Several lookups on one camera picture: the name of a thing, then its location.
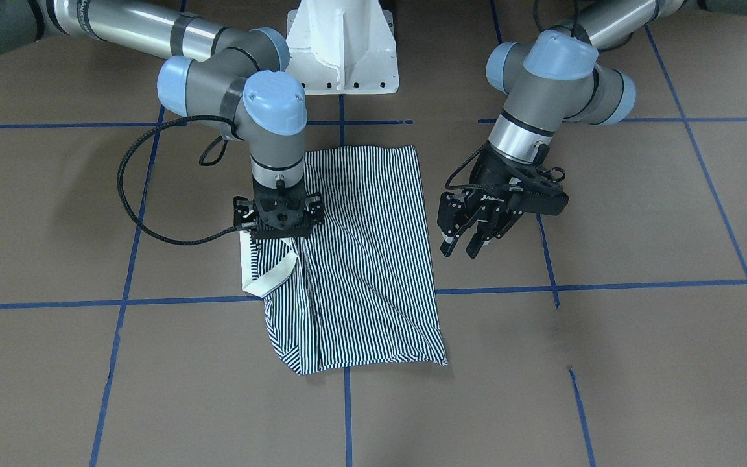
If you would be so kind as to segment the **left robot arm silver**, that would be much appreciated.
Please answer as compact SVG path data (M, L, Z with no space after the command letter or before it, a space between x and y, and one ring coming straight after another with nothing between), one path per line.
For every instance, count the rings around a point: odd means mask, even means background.
M635 84L600 66L599 54L625 44L656 19L693 8L747 17L747 1L595 1L543 29L531 43L504 42L486 63L487 82L506 95L492 132L464 165L468 183L445 183L438 227L450 256L468 230L469 257L526 213L559 215L569 203L561 168L543 163L564 122L613 125L634 108Z

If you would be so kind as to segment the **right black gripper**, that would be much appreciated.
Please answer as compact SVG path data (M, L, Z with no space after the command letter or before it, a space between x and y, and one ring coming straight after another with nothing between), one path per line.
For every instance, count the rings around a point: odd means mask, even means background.
M308 194L303 181L288 186L284 178L277 178L268 188L255 180L253 195L233 199L233 223L254 239L309 237L324 222L322 195Z

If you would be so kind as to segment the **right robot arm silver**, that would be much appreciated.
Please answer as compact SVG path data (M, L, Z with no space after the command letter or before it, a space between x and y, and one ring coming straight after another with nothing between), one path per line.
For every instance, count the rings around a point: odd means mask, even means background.
M176 115L141 136L124 155L117 189L141 231L124 191L134 152L158 132L201 121L219 131L217 143L245 141L251 154L253 199L233 201L228 232L255 239L307 237L324 220L320 194L305 186L305 91L287 72L290 51L277 30L248 32L145 1L0 1L0 55L50 36L89 36L164 59L157 92Z

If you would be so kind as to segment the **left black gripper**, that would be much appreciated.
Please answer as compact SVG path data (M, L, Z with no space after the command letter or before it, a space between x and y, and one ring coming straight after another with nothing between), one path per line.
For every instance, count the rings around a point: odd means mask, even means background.
M440 251L450 257L466 231L474 226L466 253L476 258L495 237L503 237L523 216L559 215L569 203L560 167L545 168L549 146L538 144L534 163L513 162L489 143L480 146L445 181L438 209L444 236Z

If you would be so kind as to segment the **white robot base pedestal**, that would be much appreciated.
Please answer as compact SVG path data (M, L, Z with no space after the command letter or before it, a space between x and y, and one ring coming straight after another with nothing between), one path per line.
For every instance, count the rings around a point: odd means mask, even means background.
M287 13L287 73L308 95L385 95L400 81L394 1L302 1Z

